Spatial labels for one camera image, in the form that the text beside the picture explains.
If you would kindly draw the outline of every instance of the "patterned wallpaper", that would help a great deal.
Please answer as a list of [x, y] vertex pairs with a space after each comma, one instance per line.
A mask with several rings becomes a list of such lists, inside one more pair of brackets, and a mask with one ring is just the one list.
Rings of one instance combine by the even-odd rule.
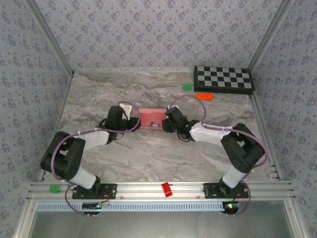
[[0, 237], [11, 237], [68, 79], [23, 0], [0, 3]]
[[291, 7], [253, 78], [284, 179], [317, 237], [317, 2]]
[[37, 0], [74, 70], [247, 67], [280, 0]]

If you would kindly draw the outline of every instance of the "green block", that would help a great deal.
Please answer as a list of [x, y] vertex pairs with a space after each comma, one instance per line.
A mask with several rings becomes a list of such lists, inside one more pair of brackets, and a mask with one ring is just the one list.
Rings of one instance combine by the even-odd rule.
[[183, 89], [184, 89], [184, 91], [192, 90], [192, 85], [191, 85], [191, 84], [185, 84], [185, 85], [183, 86]]
[[51, 185], [50, 192], [51, 193], [59, 193], [59, 186], [58, 185]]

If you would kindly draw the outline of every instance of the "pink block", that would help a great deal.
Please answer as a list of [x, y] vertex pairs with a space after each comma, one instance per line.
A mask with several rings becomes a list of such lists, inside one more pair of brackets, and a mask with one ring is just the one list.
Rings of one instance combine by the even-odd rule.
[[141, 127], [162, 129], [162, 120], [166, 119], [166, 109], [161, 108], [141, 108]]

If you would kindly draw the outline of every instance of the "black and white checkerboard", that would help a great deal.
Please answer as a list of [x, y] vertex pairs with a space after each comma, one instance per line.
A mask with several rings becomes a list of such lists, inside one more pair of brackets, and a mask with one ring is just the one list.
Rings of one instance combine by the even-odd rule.
[[247, 68], [195, 66], [195, 92], [253, 94], [251, 73]]

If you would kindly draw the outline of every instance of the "metal frame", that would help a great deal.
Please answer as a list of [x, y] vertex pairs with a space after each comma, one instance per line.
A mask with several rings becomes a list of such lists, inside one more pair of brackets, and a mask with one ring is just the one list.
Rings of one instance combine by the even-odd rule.
[[267, 125], [264, 120], [264, 116], [263, 116], [262, 109], [259, 103], [257, 92], [254, 91], [253, 95], [249, 95], [249, 99], [253, 108], [254, 116], [255, 116], [259, 131], [260, 131], [261, 139], [263, 140], [268, 150], [269, 160], [271, 163], [274, 164], [274, 167], [276, 169], [276, 175], [274, 174], [273, 176], [277, 179], [283, 179], [282, 170], [276, 158], [275, 151], [273, 150], [273, 143], [269, 135]]
[[73, 75], [73, 70], [71, 69], [71, 66], [61, 49], [61, 47], [58, 44], [58, 41], [50, 29], [48, 23], [45, 20], [45, 17], [43, 16], [39, 6], [34, 0], [24, 0], [25, 4], [29, 8], [34, 20], [38, 24], [39, 28], [41, 29], [41, 32], [45, 36], [48, 44], [50, 45], [53, 53], [56, 55], [58, 61], [60, 62], [62, 68], [64, 69], [65, 73], [68, 75], [68, 77], [71, 77]]
[[267, 50], [268, 46], [270, 45], [274, 35], [276, 34], [277, 30], [279, 29], [280, 25], [282, 24], [286, 14], [288, 13], [289, 9], [293, 5], [295, 0], [282, 0], [275, 11], [275, 14], [269, 23], [268, 27], [265, 30], [262, 39], [254, 51], [252, 58], [248, 64], [248, 69], [251, 71], [251, 74], [254, 73], [254, 70], [260, 63], [265, 51]]
[[[231, 201], [231, 199], [205, 199], [203, 184], [199, 182], [173, 182], [170, 183], [173, 196], [165, 197], [162, 190], [161, 182], [117, 182], [117, 199], [111, 200], [114, 203], [131, 203], [131, 202], [201, 202], [210, 201]], [[59, 185], [60, 193], [54, 194], [49, 192], [49, 187]], [[302, 230], [301, 220], [298, 217], [297, 210], [293, 202], [296, 199], [291, 181], [274, 180], [274, 181], [247, 181], [250, 187], [253, 201], [287, 201], [288, 216], [293, 229], [295, 238], [305, 238], [305, 231]], [[20, 221], [17, 226], [15, 238], [28, 237], [36, 208], [41, 202], [64, 202], [64, 193], [67, 188], [65, 182], [33, 182], [27, 194], [27, 203], [22, 212]], [[98, 200], [73, 200], [71, 193], [68, 194], [69, 201], [73, 202], [93, 202]]]

